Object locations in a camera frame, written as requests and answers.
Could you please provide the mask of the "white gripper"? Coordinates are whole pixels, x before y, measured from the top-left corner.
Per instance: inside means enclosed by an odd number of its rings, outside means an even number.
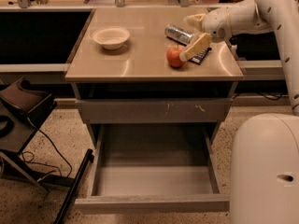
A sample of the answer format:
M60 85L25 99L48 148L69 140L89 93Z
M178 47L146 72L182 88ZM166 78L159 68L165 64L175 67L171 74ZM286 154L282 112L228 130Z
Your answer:
M233 35L230 10L227 7L217 8L208 14L200 13L186 16L183 21L200 32L204 31L204 33L196 35L179 54L179 58L183 62L187 62L208 49L212 40L214 42L229 40Z

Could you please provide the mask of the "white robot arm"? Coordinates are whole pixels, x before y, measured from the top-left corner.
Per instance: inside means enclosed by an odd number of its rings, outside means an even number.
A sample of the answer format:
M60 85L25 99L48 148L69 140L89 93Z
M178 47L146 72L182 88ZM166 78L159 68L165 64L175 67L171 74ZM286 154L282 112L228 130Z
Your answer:
M298 0L244 0L184 21L200 32L185 61L218 38L274 33L290 111L264 111L235 133L230 167L230 224L299 224Z

